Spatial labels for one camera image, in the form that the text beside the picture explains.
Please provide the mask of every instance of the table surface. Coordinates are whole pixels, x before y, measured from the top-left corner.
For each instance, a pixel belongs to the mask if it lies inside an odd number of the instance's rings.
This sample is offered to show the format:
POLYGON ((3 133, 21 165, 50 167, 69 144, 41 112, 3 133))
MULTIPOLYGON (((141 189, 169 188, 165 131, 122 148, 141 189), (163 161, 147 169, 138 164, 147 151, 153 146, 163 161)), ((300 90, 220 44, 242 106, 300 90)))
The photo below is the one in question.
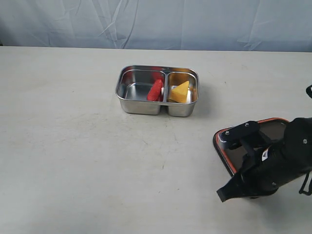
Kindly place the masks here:
POLYGON ((312 54, 0 47, 0 233, 311 233, 303 178, 219 200, 212 138, 247 120, 310 117, 312 54), (131 115, 127 65, 187 67, 190 117, 131 115))

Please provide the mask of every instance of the red food item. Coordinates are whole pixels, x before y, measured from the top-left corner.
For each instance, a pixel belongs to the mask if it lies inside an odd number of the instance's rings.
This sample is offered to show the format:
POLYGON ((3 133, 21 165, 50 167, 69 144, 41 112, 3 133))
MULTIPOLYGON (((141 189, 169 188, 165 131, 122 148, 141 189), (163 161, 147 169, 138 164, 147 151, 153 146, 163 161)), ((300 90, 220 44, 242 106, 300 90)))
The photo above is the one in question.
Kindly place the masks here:
POLYGON ((158 79, 155 81, 155 83, 151 87, 151 90, 149 91, 146 99, 148 101, 158 101, 159 96, 161 94, 161 88, 162 88, 162 81, 161 79, 158 79))

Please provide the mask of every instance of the metal lunch box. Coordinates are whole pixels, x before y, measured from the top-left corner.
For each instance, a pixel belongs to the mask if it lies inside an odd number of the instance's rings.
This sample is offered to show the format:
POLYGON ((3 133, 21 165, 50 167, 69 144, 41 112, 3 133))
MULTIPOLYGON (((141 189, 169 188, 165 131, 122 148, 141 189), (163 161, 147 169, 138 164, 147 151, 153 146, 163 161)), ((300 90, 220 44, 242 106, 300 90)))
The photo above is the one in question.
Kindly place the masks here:
POLYGON ((116 95, 127 113, 157 115, 161 106, 168 106, 169 115, 187 117, 193 112, 199 97, 198 75, 187 68, 128 66, 120 73, 116 95), (160 101, 147 101, 147 94, 156 78, 164 83, 160 101), (189 81, 186 103, 169 100, 171 90, 186 81, 189 81))

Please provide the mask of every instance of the yellow food item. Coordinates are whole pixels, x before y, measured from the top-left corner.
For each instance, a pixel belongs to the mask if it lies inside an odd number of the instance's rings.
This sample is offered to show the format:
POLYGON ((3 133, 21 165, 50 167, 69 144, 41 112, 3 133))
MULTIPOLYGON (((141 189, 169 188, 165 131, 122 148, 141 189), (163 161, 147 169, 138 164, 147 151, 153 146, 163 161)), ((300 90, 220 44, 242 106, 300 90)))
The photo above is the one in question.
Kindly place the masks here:
POLYGON ((172 101, 185 103, 187 98, 187 92, 189 89, 189 84, 190 82, 186 81, 177 86, 176 88, 174 88, 173 90, 171 90, 170 99, 172 101))

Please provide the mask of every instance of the white label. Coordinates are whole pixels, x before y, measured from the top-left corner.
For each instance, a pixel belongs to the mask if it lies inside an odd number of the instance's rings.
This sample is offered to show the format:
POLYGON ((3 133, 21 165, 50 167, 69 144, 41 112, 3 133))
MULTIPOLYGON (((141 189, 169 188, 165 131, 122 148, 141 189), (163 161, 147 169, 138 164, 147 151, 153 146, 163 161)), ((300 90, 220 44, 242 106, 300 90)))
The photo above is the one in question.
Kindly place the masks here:
POLYGON ((262 161, 268 159, 268 151, 269 149, 266 149, 265 151, 263 151, 262 157, 261 157, 262 161))

